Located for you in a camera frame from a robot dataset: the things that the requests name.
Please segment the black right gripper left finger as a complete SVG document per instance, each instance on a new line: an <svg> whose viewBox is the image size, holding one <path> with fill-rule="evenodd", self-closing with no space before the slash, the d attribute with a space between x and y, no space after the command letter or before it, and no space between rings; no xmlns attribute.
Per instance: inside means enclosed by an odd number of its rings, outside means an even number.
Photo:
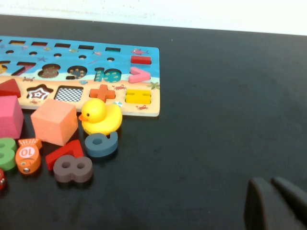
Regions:
<svg viewBox="0 0 307 230"><path fill-rule="evenodd" d="M279 191L260 177L249 180L244 222L247 230L301 230L296 217Z"/></svg>

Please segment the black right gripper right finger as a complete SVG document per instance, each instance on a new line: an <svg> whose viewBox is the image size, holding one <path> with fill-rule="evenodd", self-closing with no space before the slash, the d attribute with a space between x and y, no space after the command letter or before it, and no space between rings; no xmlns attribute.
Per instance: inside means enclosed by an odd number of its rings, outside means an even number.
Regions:
<svg viewBox="0 0 307 230"><path fill-rule="evenodd" d="M296 217L307 226L307 192L282 177L272 178L271 183L282 195Z"/></svg>

